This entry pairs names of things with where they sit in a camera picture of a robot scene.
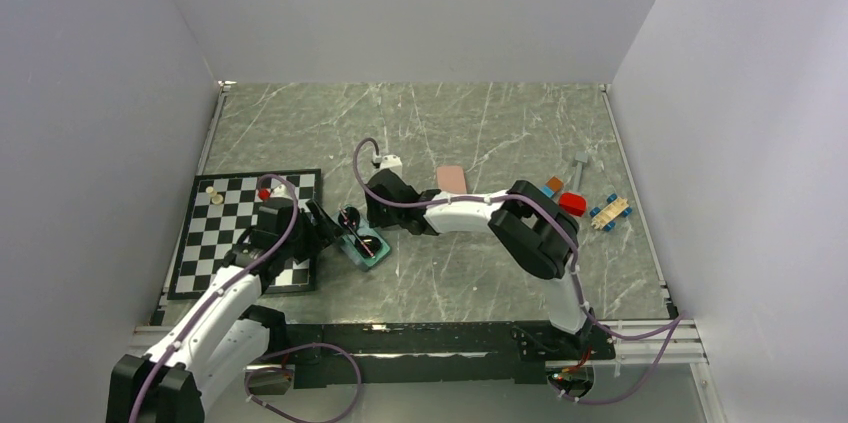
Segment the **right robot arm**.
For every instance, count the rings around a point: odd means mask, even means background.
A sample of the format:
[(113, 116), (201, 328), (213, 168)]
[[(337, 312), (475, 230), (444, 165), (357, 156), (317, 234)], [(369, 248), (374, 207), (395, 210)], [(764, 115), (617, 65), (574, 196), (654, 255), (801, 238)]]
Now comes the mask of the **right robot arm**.
[(551, 341), (564, 358), (576, 358), (591, 341), (578, 275), (578, 222), (541, 190), (518, 180), (489, 194), (416, 191), (391, 170), (357, 179), (367, 218), (378, 228), (400, 227), (414, 235), (484, 233), (497, 238), (518, 266), (542, 282)]

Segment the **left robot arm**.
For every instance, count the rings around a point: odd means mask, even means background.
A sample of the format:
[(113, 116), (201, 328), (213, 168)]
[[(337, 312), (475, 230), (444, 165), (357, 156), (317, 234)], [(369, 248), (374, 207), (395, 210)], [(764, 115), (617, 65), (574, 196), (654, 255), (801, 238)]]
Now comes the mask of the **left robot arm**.
[(256, 222), (225, 254), (212, 283), (143, 355), (114, 366), (108, 422), (202, 422), (223, 390), (255, 361), (287, 349), (285, 316), (257, 301), (288, 263), (313, 261), (343, 229), (315, 202), (261, 203)]

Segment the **pink glasses case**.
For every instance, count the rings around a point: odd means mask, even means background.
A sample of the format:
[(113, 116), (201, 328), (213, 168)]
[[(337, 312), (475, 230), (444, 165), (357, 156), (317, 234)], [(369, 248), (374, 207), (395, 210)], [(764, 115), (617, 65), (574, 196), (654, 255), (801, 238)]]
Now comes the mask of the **pink glasses case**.
[(443, 165), (436, 168), (436, 183), (440, 191), (453, 195), (467, 194), (464, 170), (458, 165)]

